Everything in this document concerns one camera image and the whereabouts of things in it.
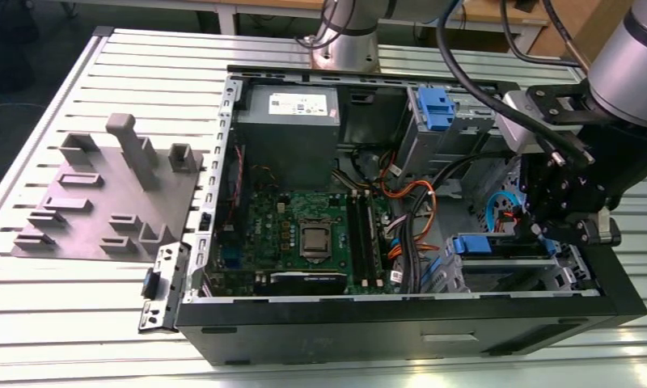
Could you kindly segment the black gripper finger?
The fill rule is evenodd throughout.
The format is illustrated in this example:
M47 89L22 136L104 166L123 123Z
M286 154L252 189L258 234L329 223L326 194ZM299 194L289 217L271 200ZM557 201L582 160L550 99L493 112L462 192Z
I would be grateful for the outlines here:
M612 211L602 208L597 213L574 213L568 218L548 220L538 224L545 238L576 246L617 247L622 233Z
M546 203L549 194L549 178L554 169L554 162L548 155L523 155L521 158L521 192L523 200L523 221L533 233L548 237L549 226L544 220L548 207L541 209Z

